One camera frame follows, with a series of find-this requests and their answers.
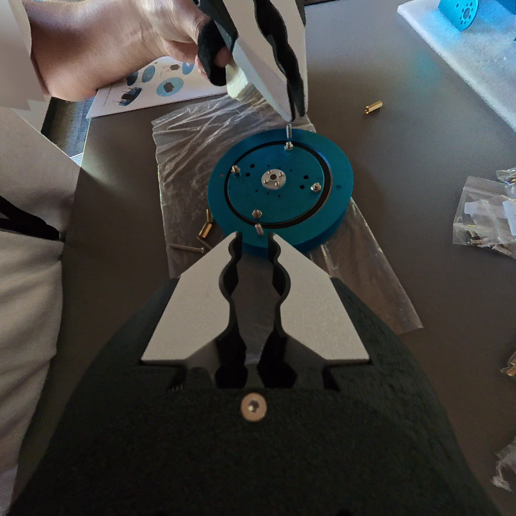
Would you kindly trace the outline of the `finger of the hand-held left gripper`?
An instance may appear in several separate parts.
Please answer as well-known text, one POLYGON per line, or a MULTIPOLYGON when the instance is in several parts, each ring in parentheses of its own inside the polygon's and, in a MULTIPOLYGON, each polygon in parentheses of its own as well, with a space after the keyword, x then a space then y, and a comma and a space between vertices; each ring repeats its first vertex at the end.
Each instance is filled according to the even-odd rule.
POLYGON ((294 118, 287 77, 274 56, 273 45, 263 35, 256 18, 255 1, 223 1, 237 30, 234 60, 262 96, 284 120, 294 118))
POLYGON ((287 80, 291 118, 307 112, 306 14, 304 1, 271 1, 280 17, 274 36, 280 69, 287 80))

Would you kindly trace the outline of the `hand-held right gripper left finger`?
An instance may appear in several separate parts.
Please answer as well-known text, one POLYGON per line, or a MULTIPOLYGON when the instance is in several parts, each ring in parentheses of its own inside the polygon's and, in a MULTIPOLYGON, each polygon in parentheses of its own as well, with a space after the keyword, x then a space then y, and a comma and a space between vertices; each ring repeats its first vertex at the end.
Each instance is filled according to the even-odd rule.
POLYGON ((242 234, 231 233, 177 279, 141 357, 146 365, 206 369, 219 388, 243 388, 246 345, 235 303, 242 234))

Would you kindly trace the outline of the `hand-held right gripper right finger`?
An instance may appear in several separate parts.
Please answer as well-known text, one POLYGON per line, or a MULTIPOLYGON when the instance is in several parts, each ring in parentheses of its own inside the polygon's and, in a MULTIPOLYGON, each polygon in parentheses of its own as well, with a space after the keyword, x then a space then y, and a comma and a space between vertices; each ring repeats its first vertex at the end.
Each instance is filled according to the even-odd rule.
POLYGON ((268 235, 279 295, 258 375, 266 388, 337 388, 335 366, 367 364, 369 354, 332 277, 281 236, 268 235))

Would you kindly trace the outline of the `blue turntable bearing assembly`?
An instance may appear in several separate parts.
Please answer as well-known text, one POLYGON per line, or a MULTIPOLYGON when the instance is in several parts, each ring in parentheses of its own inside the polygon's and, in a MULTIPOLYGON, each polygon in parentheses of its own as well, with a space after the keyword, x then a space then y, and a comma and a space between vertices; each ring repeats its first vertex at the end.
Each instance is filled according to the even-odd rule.
POLYGON ((327 201, 333 186, 331 169, 325 158, 311 146, 295 141, 253 143, 245 139, 233 150, 224 196, 233 214, 267 228, 287 227, 315 214, 327 201))

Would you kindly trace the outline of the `person's left forearm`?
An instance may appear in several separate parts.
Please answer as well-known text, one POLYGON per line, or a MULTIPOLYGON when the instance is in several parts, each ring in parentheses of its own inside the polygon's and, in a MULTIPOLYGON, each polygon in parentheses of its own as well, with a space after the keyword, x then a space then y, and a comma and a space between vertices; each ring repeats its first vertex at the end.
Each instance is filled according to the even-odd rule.
POLYGON ((45 95, 66 101, 91 97, 81 82, 81 18, 87 2, 23 1, 31 31, 31 61, 45 95))

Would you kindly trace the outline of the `grey desk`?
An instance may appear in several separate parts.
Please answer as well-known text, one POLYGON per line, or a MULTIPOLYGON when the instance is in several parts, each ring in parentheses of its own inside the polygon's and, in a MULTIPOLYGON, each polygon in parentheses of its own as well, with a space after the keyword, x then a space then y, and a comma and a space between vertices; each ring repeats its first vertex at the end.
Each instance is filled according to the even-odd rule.
MULTIPOLYGON (((424 326, 402 336, 430 378, 471 469, 503 515, 515 494, 491 483, 515 436, 515 260, 452 244, 468 176, 515 166, 513 132, 397 13, 400 1, 306 10, 309 117, 348 155, 354 199, 424 326), (383 107, 364 114, 376 101, 383 107)), ((94 119, 63 256, 58 355, 27 433, 25 481, 98 352, 168 276, 152 120, 176 106, 94 119)))

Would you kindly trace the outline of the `person's left hand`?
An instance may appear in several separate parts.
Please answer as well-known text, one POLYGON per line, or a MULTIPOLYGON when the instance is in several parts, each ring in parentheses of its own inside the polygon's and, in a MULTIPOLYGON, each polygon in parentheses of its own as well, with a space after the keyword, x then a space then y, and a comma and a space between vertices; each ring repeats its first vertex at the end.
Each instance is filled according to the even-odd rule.
POLYGON ((193 1, 84 1, 78 4, 81 88, 78 100, 160 57, 193 62, 210 18, 193 1))

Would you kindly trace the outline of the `assembly guide sheet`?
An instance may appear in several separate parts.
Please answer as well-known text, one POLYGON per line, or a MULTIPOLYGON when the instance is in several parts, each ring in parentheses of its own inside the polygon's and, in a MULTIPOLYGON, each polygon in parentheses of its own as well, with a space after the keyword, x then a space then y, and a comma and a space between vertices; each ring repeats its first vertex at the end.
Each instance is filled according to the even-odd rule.
POLYGON ((225 94, 225 87, 213 86, 192 63, 161 57, 98 90, 87 118, 125 113, 174 102, 225 94))

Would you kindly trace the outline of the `clear plastic bag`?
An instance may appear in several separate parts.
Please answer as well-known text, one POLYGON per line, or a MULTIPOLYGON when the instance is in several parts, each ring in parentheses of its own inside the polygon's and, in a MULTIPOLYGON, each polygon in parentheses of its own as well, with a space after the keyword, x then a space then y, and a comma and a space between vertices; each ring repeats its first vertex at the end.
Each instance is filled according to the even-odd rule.
MULTIPOLYGON (((201 257, 171 245, 200 246, 196 236, 206 222, 207 186, 218 160, 242 139, 263 130, 284 130, 285 124, 257 93, 243 103, 223 96, 190 104, 152 124, 169 275, 176 277, 201 257)), ((342 280, 396 334, 422 328, 354 199, 336 233, 307 256, 342 280)), ((279 296, 268 258, 244 253, 237 267, 239 283, 233 299, 247 346, 246 363, 253 364, 273 330, 279 296)))

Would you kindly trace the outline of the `white foam tray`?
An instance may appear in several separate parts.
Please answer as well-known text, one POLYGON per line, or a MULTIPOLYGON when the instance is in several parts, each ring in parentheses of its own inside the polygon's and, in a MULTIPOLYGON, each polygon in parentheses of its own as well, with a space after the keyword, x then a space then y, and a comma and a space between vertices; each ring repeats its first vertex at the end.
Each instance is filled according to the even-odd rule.
POLYGON ((409 1, 397 12, 515 131, 515 1, 479 1, 473 23, 457 30, 440 1, 409 1))

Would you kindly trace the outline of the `pile of small hardware bags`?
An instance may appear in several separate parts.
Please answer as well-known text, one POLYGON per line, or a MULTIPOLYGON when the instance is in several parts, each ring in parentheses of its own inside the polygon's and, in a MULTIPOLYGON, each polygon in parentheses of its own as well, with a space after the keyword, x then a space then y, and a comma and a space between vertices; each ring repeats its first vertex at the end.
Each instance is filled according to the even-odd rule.
POLYGON ((515 168, 496 180, 469 176, 453 221, 453 244, 515 259, 515 168))

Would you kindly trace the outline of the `blue servo U bracket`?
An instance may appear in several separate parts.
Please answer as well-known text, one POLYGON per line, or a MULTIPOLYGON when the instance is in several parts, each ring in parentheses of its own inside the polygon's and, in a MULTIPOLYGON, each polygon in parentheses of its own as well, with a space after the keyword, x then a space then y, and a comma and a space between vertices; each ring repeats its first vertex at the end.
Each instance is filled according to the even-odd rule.
POLYGON ((459 31, 466 30, 474 21, 479 1, 440 1, 439 11, 459 31))

